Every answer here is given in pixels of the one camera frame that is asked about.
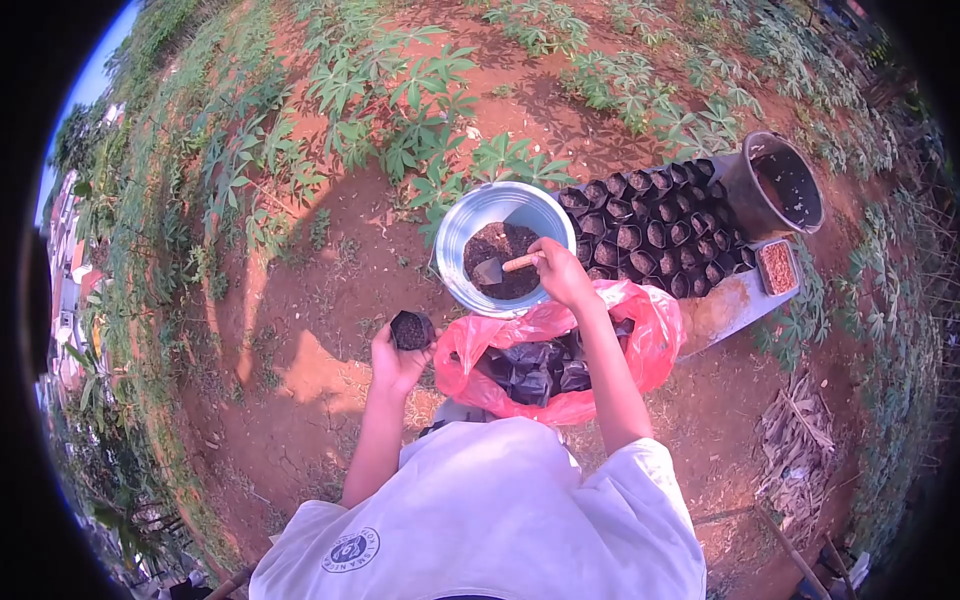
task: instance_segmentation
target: dirt ground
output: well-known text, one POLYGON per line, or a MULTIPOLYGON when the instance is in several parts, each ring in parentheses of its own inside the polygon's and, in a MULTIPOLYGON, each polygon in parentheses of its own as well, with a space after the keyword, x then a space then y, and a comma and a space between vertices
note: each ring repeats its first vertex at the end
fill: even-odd
MULTIPOLYGON (((576 10, 590 25, 591 47, 608 53, 640 49, 610 29, 600 18, 600 6, 578 4, 576 10)), ((634 138, 616 119, 563 97, 558 80, 563 55, 529 60, 498 27, 459 3, 432 3, 396 19, 399 26, 413 22, 449 31, 436 36, 433 46, 414 44, 413 56, 437 55, 447 42, 478 47, 473 59, 480 68, 468 78, 471 94, 481 99, 475 126, 485 137, 501 132, 531 137, 532 146, 570 159, 570 174, 581 181, 661 163, 650 138, 634 138), (492 96, 492 89, 504 82, 514 85, 513 93, 492 96)), ((276 30, 276 46, 290 56, 301 44, 298 27, 285 20, 276 30)), ((665 46, 654 59, 657 75, 685 81, 677 61, 665 46)), ((291 81, 298 82, 299 95, 305 67, 292 66, 291 81)), ((687 102, 692 92, 685 94, 681 90, 687 102)), ((757 97, 767 127, 786 132, 796 123, 792 101, 772 89, 757 97)), ((324 119, 314 114, 298 118, 295 135, 307 137, 319 150, 324 119)), ((749 117, 748 130, 760 127, 749 117)), ((466 151, 475 144, 465 142, 466 151)), ((827 221, 806 241, 826 278, 846 268, 838 263, 856 241, 858 199, 882 190, 853 178, 832 180, 822 169, 818 175, 828 201, 827 221)), ((320 252, 304 240, 301 260, 274 261, 266 269, 241 252, 226 252, 226 297, 217 302, 202 294, 194 298, 198 306, 191 318, 207 325, 210 335, 207 348, 194 352, 197 368, 182 381, 189 428, 181 434, 209 500, 247 561, 270 547, 267 537, 282 529, 303 500, 339 498, 371 377, 368 340, 376 330, 400 309, 426 312, 437 325, 461 314, 437 279, 428 276, 430 256, 417 225, 400 219, 396 192, 375 166, 336 175, 323 184, 318 198, 317 205, 298 216, 307 237, 314 211, 330 210, 328 242, 320 252)), ((816 381, 826 380, 822 392, 835 416, 833 484, 856 475, 861 426, 847 367, 855 351, 855 344, 833 332, 808 365, 816 381)), ((427 379, 408 406, 408 440, 442 400, 427 379)), ((647 398, 704 547, 708 585, 731 599, 787 598, 801 579, 750 513, 765 464, 755 427, 785 380, 776 361, 759 355, 750 331, 743 330, 678 363, 664 386, 647 398)), ((604 460, 594 422, 568 427, 567 433, 585 471, 604 460)), ((843 530, 854 488, 838 486, 832 492, 818 534, 843 530)), ((809 563, 818 550, 818 544, 811 544, 803 552, 809 563)))

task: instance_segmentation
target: white t-shirt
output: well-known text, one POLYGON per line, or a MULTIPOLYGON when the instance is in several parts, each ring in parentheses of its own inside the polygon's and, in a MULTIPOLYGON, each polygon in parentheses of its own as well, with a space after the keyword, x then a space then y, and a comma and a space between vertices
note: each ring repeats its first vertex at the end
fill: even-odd
POLYGON ((670 453, 620 448, 581 482, 557 433, 522 417, 452 422, 347 510, 304 502, 250 598, 704 598, 707 569, 670 453))

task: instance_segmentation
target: dry leaves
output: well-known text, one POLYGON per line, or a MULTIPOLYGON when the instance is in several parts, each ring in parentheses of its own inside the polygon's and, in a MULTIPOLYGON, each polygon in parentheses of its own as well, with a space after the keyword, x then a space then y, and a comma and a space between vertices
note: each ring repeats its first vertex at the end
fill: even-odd
POLYGON ((777 393, 758 426, 767 468, 757 495, 766 492, 784 513, 780 528, 798 549, 810 541, 824 502, 834 452, 832 422, 808 373, 799 379, 790 375, 787 390, 777 393))

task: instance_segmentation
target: red plastic bag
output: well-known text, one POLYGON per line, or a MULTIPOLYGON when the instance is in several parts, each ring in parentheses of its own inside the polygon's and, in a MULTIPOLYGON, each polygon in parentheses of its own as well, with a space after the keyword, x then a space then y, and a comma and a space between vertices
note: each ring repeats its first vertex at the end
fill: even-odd
MULTIPOLYGON (((659 288, 627 280, 594 281, 593 288, 616 321, 630 318, 636 322, 626 356, 637 389, 644 393, 658 388, 686 341, 677 301, 659 288)), ((527 406, 510 400, 503 388, 473 368, 487 346, 509 348, 520 342, 545 342, 576 326, 573 313, 552 300, 510 321, 475 316, 457 319, 437 340, 437 388, 461 404, 489 410, 501 418, 527 417, 548 425, 592 419, 596 414, 593 390, 557 394, 546 408, 527 406), (451 352, 456 352, 460 360, 452 359, 451 352)))

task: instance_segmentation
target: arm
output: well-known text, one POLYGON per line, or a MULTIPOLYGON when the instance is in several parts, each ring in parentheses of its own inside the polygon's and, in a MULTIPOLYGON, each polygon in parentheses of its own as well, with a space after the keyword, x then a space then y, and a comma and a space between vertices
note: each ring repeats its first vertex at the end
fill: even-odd
POLYGON ((394 347, 390 326, 384 325, 371 344, 373 380, 360 422, 360 439, 350 459, 341 506, 351 509, 374 495, 396 473, 403 433, 403 405, 437 344, 426 350, 394 347))
POLYGON ((537 250, 546 254, 546 258, 534 258, 543 288, 550 298, 570 309, 580 326, 597 422, 607 454, 640 438, 652 438, 654 430, 647 407, 613 333, 607 307, 593 291, 580 261, 550 238, 537 240, 529 252, 537 250))

